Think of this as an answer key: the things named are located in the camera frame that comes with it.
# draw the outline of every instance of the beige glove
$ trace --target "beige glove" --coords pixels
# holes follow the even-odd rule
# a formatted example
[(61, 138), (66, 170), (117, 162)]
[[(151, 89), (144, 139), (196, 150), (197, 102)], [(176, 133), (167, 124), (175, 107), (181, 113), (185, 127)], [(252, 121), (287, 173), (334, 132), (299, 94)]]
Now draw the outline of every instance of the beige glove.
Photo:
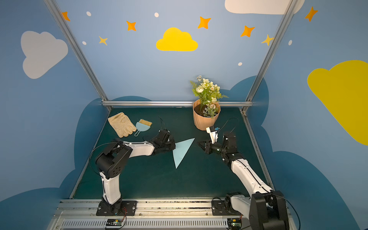
[(123, 112), (109, 117), (108, 121), (120, 138), (127, 137), (129, 134), (132, 134), (137, 130), (129, 117)]

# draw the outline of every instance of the potted plant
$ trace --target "potted plant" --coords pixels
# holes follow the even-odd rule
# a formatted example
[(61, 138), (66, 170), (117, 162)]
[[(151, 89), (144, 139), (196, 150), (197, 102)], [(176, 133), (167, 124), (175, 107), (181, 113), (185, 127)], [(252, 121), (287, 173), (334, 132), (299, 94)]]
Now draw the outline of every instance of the potted plant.
[(227, 96), (220, 93), (219, 86), (202, 78), (201, 75), (197, 77), (197, 80), (200, 85), (190, 81), (194, 95), (199, 97), (193, 104), (193, 119), (199, 130), (206, 130), (207, 127), (215, 124), (220, 114), (221, 108), (217, 99), (227, 98)]

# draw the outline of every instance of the painted wall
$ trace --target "painted wall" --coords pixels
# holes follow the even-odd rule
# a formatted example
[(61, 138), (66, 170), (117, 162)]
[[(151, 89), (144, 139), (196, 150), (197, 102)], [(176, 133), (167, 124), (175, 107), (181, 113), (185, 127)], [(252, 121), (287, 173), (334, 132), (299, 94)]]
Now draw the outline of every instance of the painted wall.
[(0, 18), (0, 229), (46, 229), (108, 111), (42, 0)]
[(247, 111), (303, 230), (368, 228), (367, 7), (305, 1)]
[(257, 75), (289, 0), (57, 3), (110, 100), (194, 100), (198, 75), (225, 90)]

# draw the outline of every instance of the vent grille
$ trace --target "vent grille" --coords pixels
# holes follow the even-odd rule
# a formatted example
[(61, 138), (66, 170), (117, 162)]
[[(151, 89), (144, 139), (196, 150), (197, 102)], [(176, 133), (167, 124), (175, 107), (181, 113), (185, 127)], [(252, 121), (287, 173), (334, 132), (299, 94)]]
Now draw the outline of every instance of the vent grille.
[(222, 218), (180, 218), (180, 219), (128, 219), (128, 228), (213, 228), (227, 227), (227, 221)]
[(61, 225), (61, 229), (102, 229), (106, 225), (104, 219), (65, 219)]
[[(61, 229), (104, 229), (107, 219), (64, 219)], [(124, 228), (227, 228), (226, 218), (128, 218)]]

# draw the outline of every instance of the soil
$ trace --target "soil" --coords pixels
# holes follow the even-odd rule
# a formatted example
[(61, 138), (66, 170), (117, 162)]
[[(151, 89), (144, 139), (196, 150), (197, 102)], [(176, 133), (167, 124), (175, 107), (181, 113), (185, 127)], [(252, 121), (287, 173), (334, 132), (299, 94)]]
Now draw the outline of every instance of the soil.
[(203, 111), (205, 110), (205, 108), (207, 108), (207, 106), (206, 105), (203, 105), (202, 111), (200, 111), (201, 110), (201, 104), (199, 104), (196, 107), (194, 107), (194, 111), (195, 111), (196, 114), (198, 114), (198, 115), (200, 115), (202, 117), (205, 117), (205, 116), (203, 116)]

